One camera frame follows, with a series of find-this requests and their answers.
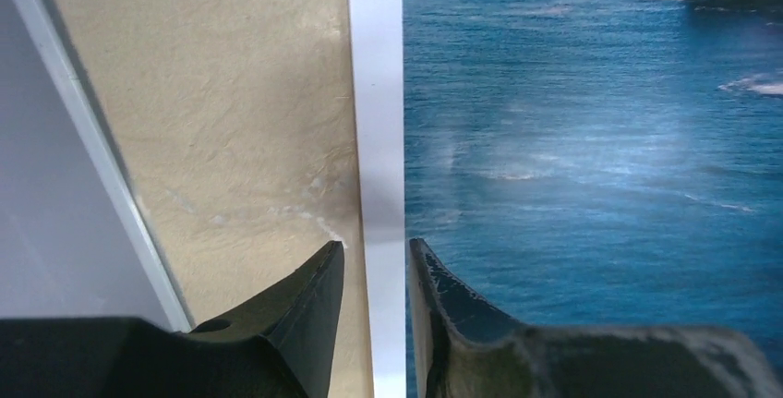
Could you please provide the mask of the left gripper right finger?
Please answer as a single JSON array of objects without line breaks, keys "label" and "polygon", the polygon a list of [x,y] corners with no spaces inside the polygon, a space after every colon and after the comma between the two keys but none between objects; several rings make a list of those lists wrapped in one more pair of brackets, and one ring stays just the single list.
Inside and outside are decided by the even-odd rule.
[{"label": "left gripper right finger", "polygon": [[743,333],[715,326],[538,326],[490,304],[425,240],[409,242],[421,397],[778,397]]}]

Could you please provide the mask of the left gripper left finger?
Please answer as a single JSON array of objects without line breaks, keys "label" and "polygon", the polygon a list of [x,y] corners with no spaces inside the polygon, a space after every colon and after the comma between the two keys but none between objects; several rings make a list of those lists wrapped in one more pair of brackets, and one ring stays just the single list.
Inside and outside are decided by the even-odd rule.
[{"label": "left gripper left finger", "polygon": [[139,318],[1,323],[5,397],[324,397],[343,296],[330,241],[246,302],[191,332]]}]

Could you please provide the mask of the seascape photo print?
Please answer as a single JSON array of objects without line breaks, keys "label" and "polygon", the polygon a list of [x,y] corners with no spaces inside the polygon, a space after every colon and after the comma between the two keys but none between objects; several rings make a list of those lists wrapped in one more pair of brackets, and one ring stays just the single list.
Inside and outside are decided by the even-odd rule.
[{"label": "seascape photo print", "polygon": [[782,385],[782,0],[349,0],[372,393],[409,242],[538,326],[715,326]]}]

